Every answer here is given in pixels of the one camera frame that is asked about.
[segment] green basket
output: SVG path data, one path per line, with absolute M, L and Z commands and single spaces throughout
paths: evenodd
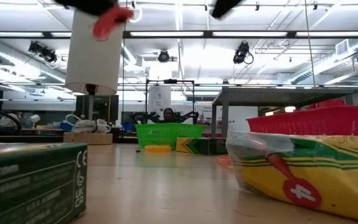
M 141 147 L 149 145 L 176 146 L 177 138 L 200 138 L 204 126 L 195 124 L 137 124 L 136 133 Z

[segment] metal shelf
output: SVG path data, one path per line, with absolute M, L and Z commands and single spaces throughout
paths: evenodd
M 229 106 L 302 106 L 318 103 L 346 96 L 346 103 L 352 105 L 352 94 L 357 90 L 353 88 L 325 89 L 316 88 L 306 90 L 284 88 L 222 88 L 212 103 L 212 137 L 216 133 L 216 107 L 222 108 L 222 134 L 227 136 L 229 121 Z

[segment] plastic bag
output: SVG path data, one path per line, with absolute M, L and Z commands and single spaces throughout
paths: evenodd
M 241 188 L 358 219 L 358 136 L 230 131 L 226 146 Z

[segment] yellow sponge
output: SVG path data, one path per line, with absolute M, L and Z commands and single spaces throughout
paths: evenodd
M 146 146 L 144 147 L 145 152 L 170 152 L 172 151 L 171 146 Z

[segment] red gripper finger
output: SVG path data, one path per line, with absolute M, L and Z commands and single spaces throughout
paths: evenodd
M 134 16 L 134 11 L 115 5 L 105 12 L 93 27 L 93 35 L 98 39 L 107 39 L 110 33 L 120 24 Z
M 269 154 L 265 156 L 266 160 L 278 171 L 284 174 L 288 179 L 294 181 L 295 176 L 292 174 L 287 162 L 279 154 Z

